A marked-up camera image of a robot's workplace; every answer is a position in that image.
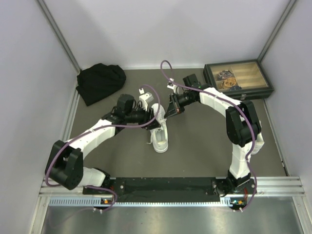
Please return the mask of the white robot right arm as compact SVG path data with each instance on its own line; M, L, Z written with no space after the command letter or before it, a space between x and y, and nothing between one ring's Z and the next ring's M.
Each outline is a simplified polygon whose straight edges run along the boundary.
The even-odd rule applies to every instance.
M254 104L247 101L234 100L208 85L202 85L195 74L183 78L185 91L170 95L170 102L165 118L184 112L185 106L199 102L213 108L225 117L226 133L232 143L232 162L225 182L217 182L216 193L227 195L239 193L251 178L250 159L257 154L264 140L261 124Z

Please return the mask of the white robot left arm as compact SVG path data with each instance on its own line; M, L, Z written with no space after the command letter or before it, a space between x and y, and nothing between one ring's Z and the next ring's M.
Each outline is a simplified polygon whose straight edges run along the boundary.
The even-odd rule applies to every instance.
M84 159L104 141L116 136L125 128L152 130L160 126L157 115L160 104L149 106L150 93L142 94L139 101L132 95L123 94L116 106L94 126L68 141L58 140L51 149L45 169L45 182L55 181L54 186L72 190L78 186L95 188L106 193L111 186L111 176L99 168L87 168Z

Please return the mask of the white shoelace of shoe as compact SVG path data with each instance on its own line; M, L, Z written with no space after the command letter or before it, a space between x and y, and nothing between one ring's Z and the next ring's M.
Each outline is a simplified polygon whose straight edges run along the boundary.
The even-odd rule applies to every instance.
M158 115L157 121L160 123L160 128L153 129L150 131L151 140L149 144L153 144L155 147L163 148L168 145L168 130L166 125L166 118Z

